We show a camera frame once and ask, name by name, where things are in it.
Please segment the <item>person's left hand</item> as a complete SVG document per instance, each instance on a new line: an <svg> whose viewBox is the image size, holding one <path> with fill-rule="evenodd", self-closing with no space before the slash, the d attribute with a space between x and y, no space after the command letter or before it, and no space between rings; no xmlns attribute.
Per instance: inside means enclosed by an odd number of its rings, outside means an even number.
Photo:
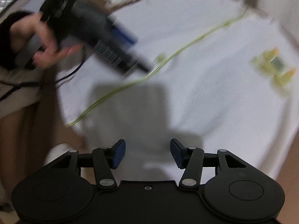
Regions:
<svg viewBox="0 0 299 224"><path fill-rule="evenodd" d="M25 16L11 26L13 50L21 51L35 34L39 36L43 50L34 54L33 63L40 68L49 68L83 48L82 45L74 45L59 49L52 30L45 22L41 21L41 13L34 13Z"/></svg>

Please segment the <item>black fuzzy sleeve forearm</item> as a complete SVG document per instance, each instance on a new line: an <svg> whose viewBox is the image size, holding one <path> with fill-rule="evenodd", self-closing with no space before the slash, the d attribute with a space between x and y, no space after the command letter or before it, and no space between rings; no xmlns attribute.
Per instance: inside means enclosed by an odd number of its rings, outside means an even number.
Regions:
<svg viewBox="0 0 299 224"><path fill-rule="evenodd" d="M32 12L29 11L16 11L8 15L8 17L1 23L1 68L8 71L18 68L15 62L17 53L12 48L10 29L15 22L31 14Z"/></svg>

